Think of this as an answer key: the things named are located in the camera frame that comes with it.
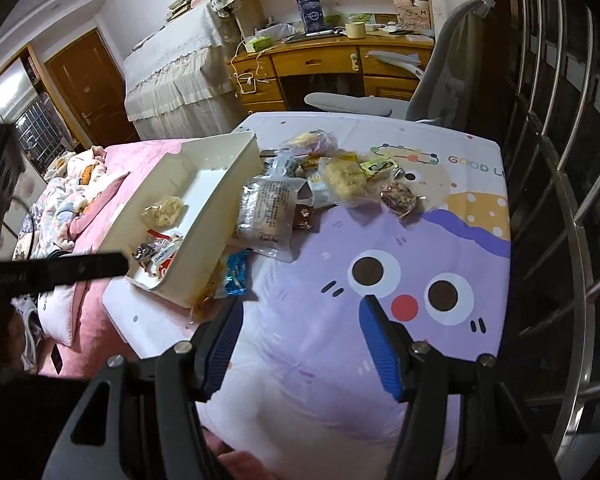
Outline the pale puffed cracker bag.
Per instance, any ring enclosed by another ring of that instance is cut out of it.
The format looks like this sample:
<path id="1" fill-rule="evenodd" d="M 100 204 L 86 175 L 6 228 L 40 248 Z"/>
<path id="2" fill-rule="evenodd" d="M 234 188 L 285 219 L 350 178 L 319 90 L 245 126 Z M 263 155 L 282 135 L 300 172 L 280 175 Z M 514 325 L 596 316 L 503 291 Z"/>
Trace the pale puffed cracker bag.
<path id="1" fill-rule="evenodd" d="M 178 196 L 164 196 L 144 208 L 142 220 L 151 229 L 170 228 L 180 218 L 183 208 Z"/>

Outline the blue white snack packet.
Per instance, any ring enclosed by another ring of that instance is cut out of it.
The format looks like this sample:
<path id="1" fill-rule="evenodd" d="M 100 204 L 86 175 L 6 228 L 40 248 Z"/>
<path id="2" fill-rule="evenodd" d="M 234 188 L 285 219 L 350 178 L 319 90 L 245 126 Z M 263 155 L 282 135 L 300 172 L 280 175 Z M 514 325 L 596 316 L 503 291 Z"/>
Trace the blue white snack packet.
<path id="1" fill-rule="evenodd" d="M 220 260 L 219 284 L 214 298 L 225 299 L 244 296 L 248 292 L 250 249 L 230 252 Z"/>

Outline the white label snack packet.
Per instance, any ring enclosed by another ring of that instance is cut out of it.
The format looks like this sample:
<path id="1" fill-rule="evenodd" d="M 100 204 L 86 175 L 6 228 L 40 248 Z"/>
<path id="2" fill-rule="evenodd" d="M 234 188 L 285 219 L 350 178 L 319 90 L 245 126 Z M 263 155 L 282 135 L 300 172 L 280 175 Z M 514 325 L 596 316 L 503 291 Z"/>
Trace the white label snack packet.
<path id="1" fill-rule="evenodd" d="M 163 275 L 166 273 L 166 269 L 170 266 L 174 256 L 180 250 L 184 237 L 182 237 L 181 234 L 178 233 L 166 234 L 160 233 L 156 230 L 148 230 L 147 234 L 148 243 L 165 242 L 170 245 L 170 247 L 164 252 L 164 255 L 160 258 L 161 263 L 158 266 L 157 274 L 151 275 L 158 276 L 158 278 L 162 278 Z"/>

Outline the large clear bread package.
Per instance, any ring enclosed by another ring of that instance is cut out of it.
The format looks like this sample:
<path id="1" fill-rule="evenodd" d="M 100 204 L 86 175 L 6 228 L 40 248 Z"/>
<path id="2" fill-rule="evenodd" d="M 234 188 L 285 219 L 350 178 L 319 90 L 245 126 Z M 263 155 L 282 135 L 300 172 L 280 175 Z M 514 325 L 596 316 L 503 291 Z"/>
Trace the large clear bread package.
<path id="1" fill-rule="evenodd" d="M 240 193 L 234 239 L 260 255 L 291 262 L 294 215 L 300 196 L 311 197 L 306 179 L 250 179 Z"/>

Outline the dark brown snack packet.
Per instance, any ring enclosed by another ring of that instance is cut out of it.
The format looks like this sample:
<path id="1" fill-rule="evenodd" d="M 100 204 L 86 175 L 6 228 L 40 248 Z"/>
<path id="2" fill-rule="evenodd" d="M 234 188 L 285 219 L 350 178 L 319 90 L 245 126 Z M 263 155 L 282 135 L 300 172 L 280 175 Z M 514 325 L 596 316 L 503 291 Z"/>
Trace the dark brown snack packet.
<path id="1" fill-rule="evenodd" d="M 319 227 L 320 217 L 313 207 L 297 205 L 294 208 L 294 220 L 292 220 L 292 229 L 294 231 L 316 232 Z"/>

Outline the long bread roll package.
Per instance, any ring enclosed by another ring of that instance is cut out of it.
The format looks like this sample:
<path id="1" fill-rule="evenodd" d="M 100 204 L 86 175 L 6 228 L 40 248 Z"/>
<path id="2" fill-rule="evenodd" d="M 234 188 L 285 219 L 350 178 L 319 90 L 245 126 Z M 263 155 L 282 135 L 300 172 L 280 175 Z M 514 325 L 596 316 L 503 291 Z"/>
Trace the long bread roll package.
<path id="1" fill-rule="evenodd" d="M 322 157 L 318 162 L 318 174 L 334 204 L 357 207 L 372 201 L 365 174 L 354 160 Z"/>

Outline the green square candy packet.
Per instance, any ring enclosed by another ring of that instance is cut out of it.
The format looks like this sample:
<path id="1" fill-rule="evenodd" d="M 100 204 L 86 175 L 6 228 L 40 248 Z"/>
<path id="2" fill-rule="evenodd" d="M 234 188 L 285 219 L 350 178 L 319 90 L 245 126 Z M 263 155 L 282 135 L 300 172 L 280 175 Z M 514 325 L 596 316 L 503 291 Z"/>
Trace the green square candy packet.
<path id="1" fill-rule="evenodd" d="M 390 177 L 398 168 L 396 161 L 389 156 L 377 156 L 358 164 L 369 181 Z"/>

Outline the yellow cake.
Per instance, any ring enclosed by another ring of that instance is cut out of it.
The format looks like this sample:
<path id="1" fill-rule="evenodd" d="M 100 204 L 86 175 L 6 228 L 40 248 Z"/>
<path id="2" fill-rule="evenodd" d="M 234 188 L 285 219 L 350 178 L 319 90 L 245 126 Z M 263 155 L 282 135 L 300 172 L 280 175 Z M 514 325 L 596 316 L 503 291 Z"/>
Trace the yellow cake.
<path id="1" fill-rule="evenodd" d="M 295 155 L 321 155 L 335 151 L 338 142 L 330 133 L 315 129 L 294 136 L 284 147 Z"/>

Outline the red small snack packet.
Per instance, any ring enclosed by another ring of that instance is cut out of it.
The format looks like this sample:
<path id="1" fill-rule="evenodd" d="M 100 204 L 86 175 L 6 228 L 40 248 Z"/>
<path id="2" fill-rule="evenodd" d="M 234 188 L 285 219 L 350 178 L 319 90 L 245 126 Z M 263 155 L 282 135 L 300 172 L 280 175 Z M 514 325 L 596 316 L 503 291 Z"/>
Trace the red small snack packet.
<path id="1" fill-rule="evenodd" d="M 161 263 L 160 258 L 170 247 L 168 243 L 140 243 L 133 252 L 133 259 L 149 275 L 156 275 L 158 266 Z"/>

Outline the mixed nuts clear packet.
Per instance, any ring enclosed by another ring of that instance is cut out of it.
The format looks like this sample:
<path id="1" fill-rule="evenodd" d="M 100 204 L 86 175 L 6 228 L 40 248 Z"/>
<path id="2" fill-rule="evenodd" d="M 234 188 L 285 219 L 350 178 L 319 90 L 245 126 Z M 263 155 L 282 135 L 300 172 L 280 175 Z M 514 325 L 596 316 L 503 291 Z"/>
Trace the mixed nuts clear packet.
<path id="1" fill-rule="evenodd" d="M 425 199 L 424 196 L 414 194 L 407 185 L 398 181 L 384 184 L 380 188 L 379 196 L 381 203 L 399 220 L 419 211 L 420 203 Z"/>

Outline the patterned crumpled blanket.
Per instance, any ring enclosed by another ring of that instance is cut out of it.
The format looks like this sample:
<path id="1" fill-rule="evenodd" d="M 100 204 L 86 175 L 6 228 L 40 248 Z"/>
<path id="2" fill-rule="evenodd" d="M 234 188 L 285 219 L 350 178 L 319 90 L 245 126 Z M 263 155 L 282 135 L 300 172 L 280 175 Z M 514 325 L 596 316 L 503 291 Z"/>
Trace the patterned crumpled blanket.
<path id="1" fill-rule="evenodd" d="M 107 172 L 106 151 L 92 146 L 81 153 L 65 152 L 47 167 L 46 188 L 28 209 L 12 258 L 46 258 L 54 252 L 73 252 L 71 222 L 94 200 L 95 185 Z"/>

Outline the pink quilt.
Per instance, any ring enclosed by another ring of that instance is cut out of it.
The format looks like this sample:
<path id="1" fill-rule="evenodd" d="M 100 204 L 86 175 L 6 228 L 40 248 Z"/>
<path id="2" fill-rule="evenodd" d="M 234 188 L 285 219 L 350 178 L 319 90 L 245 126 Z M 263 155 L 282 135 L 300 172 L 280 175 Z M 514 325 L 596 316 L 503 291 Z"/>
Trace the pink quilt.
<path id="1" fill-rule="evenodd" d="M 118 215 L 143 180 L 166 154 L 178 154 L 185 141 L 153 140 L 120 144 L 105 148 L 105 177 L 93 206 L 87 208 L 86 219 L 79 222 L 80 234 L 75 252 L 120 252 L 122 237 L 109 231 Z M 108 280 L 79 283 L 76 286 L 76 332 L 73 344 L 66 347 L 53 339 L 42 343 L 40 368 L 45 376 L 92 378 L 114 354 L 134 359 L 136 353 L 119 335 L 102 303 Z"/>

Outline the brown wooden door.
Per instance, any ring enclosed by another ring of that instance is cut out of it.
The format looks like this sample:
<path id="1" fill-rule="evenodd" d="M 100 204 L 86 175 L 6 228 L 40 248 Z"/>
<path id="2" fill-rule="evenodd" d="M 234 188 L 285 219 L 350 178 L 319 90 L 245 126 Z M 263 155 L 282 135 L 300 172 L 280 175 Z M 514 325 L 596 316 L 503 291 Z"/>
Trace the brown wooden door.
<path id="1" fill-rule="evenodd" d="M 59 50 L 46 63 L 50 76 L 93 144 L 140 140 L 124 108 L 124 82 L 96 28 Z"/>

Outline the white printed pillow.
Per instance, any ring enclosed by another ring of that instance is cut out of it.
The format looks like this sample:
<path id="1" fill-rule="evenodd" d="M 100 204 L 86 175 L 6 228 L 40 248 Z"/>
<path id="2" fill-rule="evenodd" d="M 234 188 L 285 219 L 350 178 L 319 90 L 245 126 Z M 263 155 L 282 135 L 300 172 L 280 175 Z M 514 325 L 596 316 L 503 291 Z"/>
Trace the white printed pillow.
<path id="1" fill-rule="evenodd" d="M 46 339 L 66 347 L 76 332 L 76 286 L 58 286 L 38 297 L 38 318 Z"/>

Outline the cartoon printed tablecloth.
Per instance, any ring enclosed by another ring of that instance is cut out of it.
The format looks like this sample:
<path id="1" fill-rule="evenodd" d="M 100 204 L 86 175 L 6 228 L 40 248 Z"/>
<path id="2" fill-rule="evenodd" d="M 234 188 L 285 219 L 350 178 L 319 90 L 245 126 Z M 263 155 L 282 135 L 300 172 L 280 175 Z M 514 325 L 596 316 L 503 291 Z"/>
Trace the cartoon printed tablecloth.
<path id="1" fill-rule="evenodd" d="M 382 388 L 358 322 L 375 296 L 390 320 L 447 356 L 500 345 L 510 234 L 504 165 L 493 141 L 432 125 L 326 113 L 261 113 L 233 132 L 260 151 L 314 129 L 345 151 L 392 157 L 422 211 L 335 206 L 294 238 L 291 262 L 254 256 L 244 325 L 221 389 L 198 408 L 224 460 L 261 477 L 379 479 L 404 416 Z M 138 356 L 192 331 L 184 308 L 127 278 L 102 303 Z"/>

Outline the white plastic organizer tray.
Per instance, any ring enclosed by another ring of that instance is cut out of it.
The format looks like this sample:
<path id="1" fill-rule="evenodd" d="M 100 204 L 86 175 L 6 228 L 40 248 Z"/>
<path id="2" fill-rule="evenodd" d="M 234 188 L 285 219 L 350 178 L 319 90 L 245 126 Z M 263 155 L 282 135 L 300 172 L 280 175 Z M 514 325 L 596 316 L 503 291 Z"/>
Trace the white plastic organizer tray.
<path id="1" fill-rule="evenodd" d="M 250 131 L 190 140 L 178 154 L 164 155 L 109 231 L 122 237 L 120 252 L 130 265 L 126 278 L 183 308 L 196 304 L 234 232 L 242 186 L 261 171 L 260 148 Z M 184 210 L 163 232 L 181 234 L 184 240 L 158 278 L 138 265 L 133 252 L 148 240 L 144 208 L 164 196 L 178 196 Z"/>

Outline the white lace covered piano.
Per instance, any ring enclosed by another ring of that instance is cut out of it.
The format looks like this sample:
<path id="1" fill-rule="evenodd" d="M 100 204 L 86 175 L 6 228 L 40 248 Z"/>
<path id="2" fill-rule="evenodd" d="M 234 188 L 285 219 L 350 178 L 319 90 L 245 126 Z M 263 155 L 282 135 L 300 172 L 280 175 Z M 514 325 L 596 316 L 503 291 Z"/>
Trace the white lace covered piano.
<path id="1" fill-rule="evenodd" d="M 246 117 L 226 63 L 240 43 L 206 1 L 147 37 L 123 62 L 126 117 L 140 140 L 228 133 Z"/>

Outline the wooden desk with drawers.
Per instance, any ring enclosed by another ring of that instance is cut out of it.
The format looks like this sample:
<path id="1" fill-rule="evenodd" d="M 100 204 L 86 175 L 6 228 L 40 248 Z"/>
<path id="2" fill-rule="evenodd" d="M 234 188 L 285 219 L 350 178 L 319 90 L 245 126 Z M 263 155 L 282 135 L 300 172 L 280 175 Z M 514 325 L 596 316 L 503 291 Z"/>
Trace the wooden desk with drawers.
<path id="1" fill-rule="evenodd" d="M 374 32 L 360 40 L 331 36 L 280 42 L 258 53 L 239 49 L 226 69 L 236 98 L 249 114 L 309 110 L 304 97 L 312 92 L 411 99 L 416 76 L 374 60 L 373 50 L 415 55 L 418 66 L 425 68 L 434 40 Z"/>

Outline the green tissue box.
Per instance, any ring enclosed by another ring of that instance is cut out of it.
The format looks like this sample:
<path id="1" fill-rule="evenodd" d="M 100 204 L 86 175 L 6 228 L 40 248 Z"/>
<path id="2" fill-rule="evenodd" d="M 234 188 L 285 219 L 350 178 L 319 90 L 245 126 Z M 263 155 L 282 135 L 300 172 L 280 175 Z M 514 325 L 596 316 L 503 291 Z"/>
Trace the green tissue box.
<path id="1" fill-rule="evenodd" d="M 273 45 L 273 40 L 269 36 L 249 37 L 245 40 L 245 49 L 249 53 L 264 51 Z"/>

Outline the grey office chair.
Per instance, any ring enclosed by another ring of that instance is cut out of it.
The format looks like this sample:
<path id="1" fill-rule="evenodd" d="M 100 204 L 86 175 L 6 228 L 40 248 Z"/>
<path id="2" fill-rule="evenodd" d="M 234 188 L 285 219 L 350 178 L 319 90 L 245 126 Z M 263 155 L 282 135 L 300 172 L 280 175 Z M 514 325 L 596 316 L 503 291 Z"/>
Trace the grey office chair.
<path id="1" fill-rule="evenodd" d="M 483 20 L 494 4 L 495 0 L 468 0 L 457 6 L 444 23 L 425 68 L 412 56 L 370 51 L 374 60 L 416 76 L 418 85 L 411 99 L 312 92 L 304 102 L 324 112 L 404 119 L 463 131 L 482 69 Z"/>

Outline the blue paper gift bag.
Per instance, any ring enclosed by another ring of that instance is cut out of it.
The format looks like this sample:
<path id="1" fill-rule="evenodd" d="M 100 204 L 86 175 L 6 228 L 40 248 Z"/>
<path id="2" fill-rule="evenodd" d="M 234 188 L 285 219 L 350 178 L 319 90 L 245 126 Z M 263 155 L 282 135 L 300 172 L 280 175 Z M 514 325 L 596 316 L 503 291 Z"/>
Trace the blue paper gift bag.
<path id="1" fill-rule="evenodd" d="M 321 32 L 325 28 L 324 13 L 320 0 L 296 0 L 297 8 L 307 34 Z"/>

